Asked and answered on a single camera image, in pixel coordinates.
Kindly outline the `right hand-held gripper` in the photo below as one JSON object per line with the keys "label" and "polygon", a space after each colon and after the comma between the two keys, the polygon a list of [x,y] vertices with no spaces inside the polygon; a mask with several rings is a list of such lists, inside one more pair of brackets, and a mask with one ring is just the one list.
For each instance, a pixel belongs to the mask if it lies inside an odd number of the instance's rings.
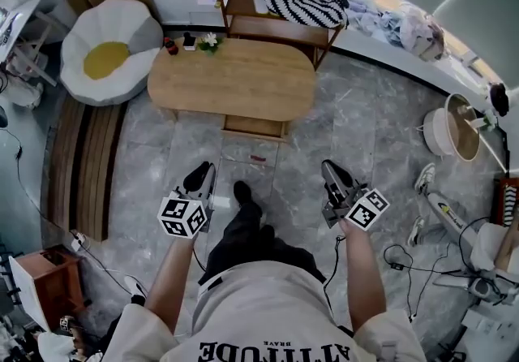
{"label": "right hand-held gripper", "polygon": [[348,221],[367,231],[389,208],[389,201],[376,188],[360,183],[348,175],[345,169],[331,160],[321,162],[328,201],[322,215],[329,228],[339,221]]}

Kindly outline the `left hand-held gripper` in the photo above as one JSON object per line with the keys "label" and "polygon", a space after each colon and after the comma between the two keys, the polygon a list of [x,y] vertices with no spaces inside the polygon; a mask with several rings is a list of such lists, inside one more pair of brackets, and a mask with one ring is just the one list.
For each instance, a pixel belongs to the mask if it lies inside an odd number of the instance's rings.
{"label": "left hand-held gripper", "polygon": [[162,199],[157,220],[167,235],[194,239],[208,232],[216,176],[216,168],[202,162]]}

